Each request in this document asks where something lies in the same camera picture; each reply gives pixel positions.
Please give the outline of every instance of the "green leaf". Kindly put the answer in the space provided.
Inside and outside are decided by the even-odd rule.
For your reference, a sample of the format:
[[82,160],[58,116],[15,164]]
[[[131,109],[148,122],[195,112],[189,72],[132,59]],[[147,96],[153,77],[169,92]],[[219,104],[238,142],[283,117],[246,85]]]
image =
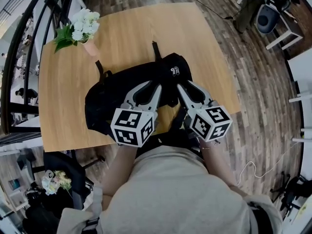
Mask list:
[[54,39],[54,43],[58,44],[63,40],[73,41],[70,25],[66,25],[62,29],[57,29],[57,37]]
[[71,40],[67,40],[67,39],[63,39],[61,41],[59,41],[57,43],[57,46],[55,48],[55,52],[56,53],[58,50],[62,49],[62,48],[65,48],[65,47],[68,47],[68,46],[71,46],[73,45],[73,42]]

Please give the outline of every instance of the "black cable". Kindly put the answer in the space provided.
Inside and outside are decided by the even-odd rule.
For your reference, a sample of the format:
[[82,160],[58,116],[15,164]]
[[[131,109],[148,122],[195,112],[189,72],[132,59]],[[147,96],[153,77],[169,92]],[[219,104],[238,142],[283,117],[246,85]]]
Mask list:
[[229,19],[233,19],[233,17],[225,17],[223,18],[222,16],[220,16],[216,11],[214,11],[213,9],[209,8],[207,5],[203,4],[201,1],[196,0],[197,2],[199,2],[201,5],[205,6],[207,9],[211,10],[213,13],[215,13],[218,17],[220,17],[221,19],[224,20],[229,20]]
[[218,17],[220,17],[223,20],[230,20],[230,19],[234,19],[234,17],[241,11],[243,11],[248,5],[252,4],[253,2],[255,2],[256,0],[252,0],[249,3],[247,3],[243,8],[241,8],[237,13],[235,13],[233,16],[229,16],[229,17],[222,17],[220,14],[218,14],[216,11],[214,11],[213,9],[209,8],[207,5],[203,4],[200,0],[196,0],[197,2],[199,2],[201,5],[205,6],[207,9],[209,9],[210,11],[212,11],[213,13],[215,13]]

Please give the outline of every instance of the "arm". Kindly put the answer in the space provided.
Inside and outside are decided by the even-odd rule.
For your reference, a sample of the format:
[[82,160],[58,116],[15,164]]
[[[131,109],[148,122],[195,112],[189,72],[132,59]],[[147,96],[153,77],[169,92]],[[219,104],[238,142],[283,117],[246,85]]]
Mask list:
[[103,210],[106,210],[116,191],[128,181],[133,163],[137,155],[137,147],[120,146],[117,155],[109,167],[103,184]]
[[222,179],[232,191],[240,194],[242,197],[247,196],[246,193],[236,186],[235,176],[225,161],[219,146],[214,146],[214,142],[206,143],[202,139],[199,139],[199,143],[209,173]]

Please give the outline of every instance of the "gray t-shirt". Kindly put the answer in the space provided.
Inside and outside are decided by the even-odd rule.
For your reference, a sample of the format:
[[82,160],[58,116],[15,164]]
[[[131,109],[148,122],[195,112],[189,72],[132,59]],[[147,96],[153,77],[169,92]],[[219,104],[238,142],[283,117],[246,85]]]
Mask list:
[[[208,174],[195,154],[161,146],[135,160],[128,182],[100,214],[97,233],[258,234],[250,202],[266,211],[273,233],[281,233],[280,213],[268,196],[242,198]],[[58,234],[79,234],[79,223],[90,218],[91,213],[66,209]]]

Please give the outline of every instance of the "white flower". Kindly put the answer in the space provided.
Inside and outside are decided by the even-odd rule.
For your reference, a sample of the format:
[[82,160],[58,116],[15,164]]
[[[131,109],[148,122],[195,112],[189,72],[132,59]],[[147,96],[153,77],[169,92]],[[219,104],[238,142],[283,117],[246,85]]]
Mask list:
[[79,12],[73,15],[72,23],[75,23],[77,21],[83,21],[89,12],[89,9],[81,9]]
[[83,28],[83,22],[82,21],[77,21],[74,23],[75,31],[81,31],[82,28]]
[[81,31],[74,31],[72,37],[75,41],[80,41],[82,39],[82,32]]
[[92,29],[92,34],[94,34],[97,30],[98,30],[98,27],[99,27],[99,23],[94,21],[92,24],[91,24],[91,29]]
[[92,33],[91,24],[89,21],[87,21],[87,20],[84,21],[82,32],[86,33],[86,34]]
[[85,19],[89,20],[90,22],[96,21],[99,19],[99,13],[98,12],[90,12],[85,16]]

